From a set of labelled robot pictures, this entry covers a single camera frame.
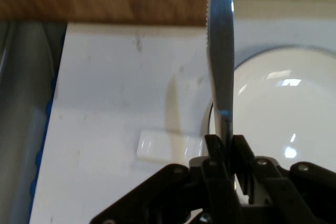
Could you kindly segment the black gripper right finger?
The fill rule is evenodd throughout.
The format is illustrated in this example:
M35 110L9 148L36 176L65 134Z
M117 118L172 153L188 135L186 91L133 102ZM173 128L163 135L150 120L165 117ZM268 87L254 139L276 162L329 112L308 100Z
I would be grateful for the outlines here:
M232 139L232 167L256 217L268 211L271 223L335 223L335 172L311 162L286 170L255 156L242 135Z

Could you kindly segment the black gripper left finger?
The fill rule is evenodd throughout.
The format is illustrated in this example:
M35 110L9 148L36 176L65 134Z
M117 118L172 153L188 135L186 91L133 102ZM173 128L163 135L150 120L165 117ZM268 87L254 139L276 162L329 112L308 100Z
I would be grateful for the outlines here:
M93 217L91 223L241 223L242 211L225 166L223 146L206 135L209 156L190 167L169 164Z

